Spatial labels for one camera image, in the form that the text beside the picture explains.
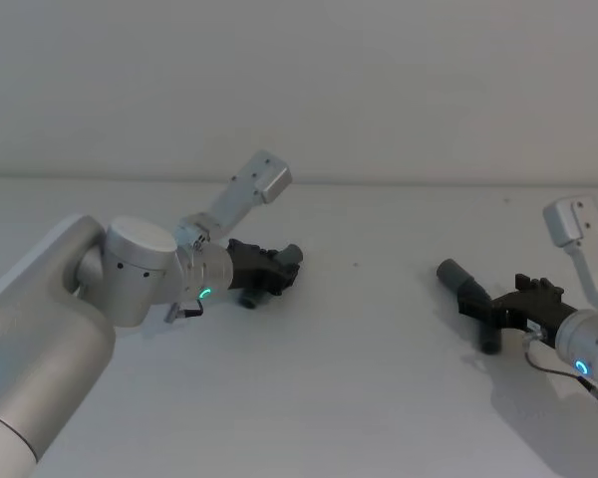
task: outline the white wall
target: white wall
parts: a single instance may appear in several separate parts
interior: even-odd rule
[[[0,0],[0,174],[598,182],[598,0]]]

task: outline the white table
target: white table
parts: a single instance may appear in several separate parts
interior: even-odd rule
[[[217,190],[0,179],[0,275],[70,212],[171,229]],[[541,217],[573,192],[293,186],[234,236],[299,244],[295,287],[255,312],[214,298],[187,324],[156,310],[120,333],[35,478],[598,478],[593,400],[529,368],[518,333],[503,355],[477,354],[434,275],[454,257],[494,295],[516,272],[545,275],[585,307]]]

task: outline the blue led light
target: blue led light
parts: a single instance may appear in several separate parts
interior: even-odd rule
[[[211,292],[212,291],[210,290],[210,288],[205,288],[203,291],[199,293],[199,299],[203,299],[204,297],[209,296]]]
[[[576,363],[574,364],[574,366],[583,375],[586,375],[587,373],[589,373],[589,368],[587,367],[587,365],[585,364],[585,362],[582,361],[582,360],[577,360]]]

